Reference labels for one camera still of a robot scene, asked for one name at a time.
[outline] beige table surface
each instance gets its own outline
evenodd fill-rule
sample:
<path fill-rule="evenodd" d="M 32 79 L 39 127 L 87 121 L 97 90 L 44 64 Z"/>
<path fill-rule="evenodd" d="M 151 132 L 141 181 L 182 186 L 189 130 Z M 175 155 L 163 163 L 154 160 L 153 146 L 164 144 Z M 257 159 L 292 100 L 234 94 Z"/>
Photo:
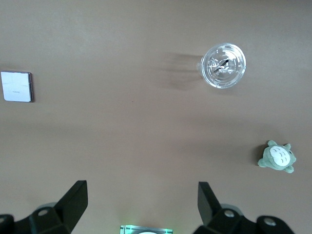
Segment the beige table surface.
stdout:
<path fill-rule="evenodd" d="M 35 102 L 0 100 L 0 212 L 86 179 L 73 233 L 191 234 L 207 181 L 248 219 L 311 234 L 311 38 L 308 0 L 1 0 L 0 70 L 31 72 Z M 195 69 L 222 42 L 247 61 L 227 90 Z M 292 144 L 293 174 L 257 166 L 270 139 Z"/>

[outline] clear glass cup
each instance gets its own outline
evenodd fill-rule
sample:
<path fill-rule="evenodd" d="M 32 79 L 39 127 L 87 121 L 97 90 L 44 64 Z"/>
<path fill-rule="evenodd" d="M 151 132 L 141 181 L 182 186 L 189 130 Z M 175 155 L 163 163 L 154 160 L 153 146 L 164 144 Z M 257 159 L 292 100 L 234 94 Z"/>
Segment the clear glass cup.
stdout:
<path fill-rule="evenodd" d="M 223 43 L 212 47 L 197 64 L 204 80 L 218 89 L 237 84 L 246 70 L 246 59 L 239 47 Z"/>

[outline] plush toy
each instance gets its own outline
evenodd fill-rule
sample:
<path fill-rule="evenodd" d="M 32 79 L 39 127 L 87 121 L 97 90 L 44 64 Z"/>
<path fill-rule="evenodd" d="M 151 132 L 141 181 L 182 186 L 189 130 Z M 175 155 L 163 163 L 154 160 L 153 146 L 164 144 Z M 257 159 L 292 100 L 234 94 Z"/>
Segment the plush toy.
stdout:
<path fill-rule="evenodd" d="M 296 158 L 290 149 L 290 144 L 278 145 L 275 141 L 269 140 L 268 147 L 264 150 L 263 158 L 258 161 L 258 165 L 292 173 L 292 164 L 296 162 Z"/>

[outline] teal box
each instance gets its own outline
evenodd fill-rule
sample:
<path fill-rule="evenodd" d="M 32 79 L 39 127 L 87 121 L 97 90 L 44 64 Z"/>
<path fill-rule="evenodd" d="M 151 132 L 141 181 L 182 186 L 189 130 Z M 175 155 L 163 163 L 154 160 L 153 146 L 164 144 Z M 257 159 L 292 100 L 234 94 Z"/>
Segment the teal box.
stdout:
<path fill-rule="evenodd" d="M 148 228 L 134 225 L 120 226 L 120 234 L 173 234 L 172 229 Z"/>

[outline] plush toy ear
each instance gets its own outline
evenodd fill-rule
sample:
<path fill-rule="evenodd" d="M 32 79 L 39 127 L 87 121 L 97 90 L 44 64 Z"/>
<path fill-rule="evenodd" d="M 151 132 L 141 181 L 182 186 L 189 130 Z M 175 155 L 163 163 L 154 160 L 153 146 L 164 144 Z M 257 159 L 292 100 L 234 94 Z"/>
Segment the plush toy ear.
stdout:
<path fill-rule="evenodd" d="M 286 144 L 286 145 L 284 145 L 287 149 L 291 149 L 291 145 L 288 143 L 288 144 Z"/>
<path fill-rule="evenodd" d="M 268 146 L 273 146 L 273 145 L 277 145 L 277 143 L 273 140 L 269 140 Z"/>
<path fill-rule="evenodd" d="M 265 161 L 263 160 L 263 158 L 258 161 L 258 165 L 260 167 L 267 167 L 266 164 L 265 164 Z"/>
<path fill-rule="evenodd" d="M 288 166 L 284 169 L 285 172 L 287 173 L 293 173 L 293 166 Z"/>

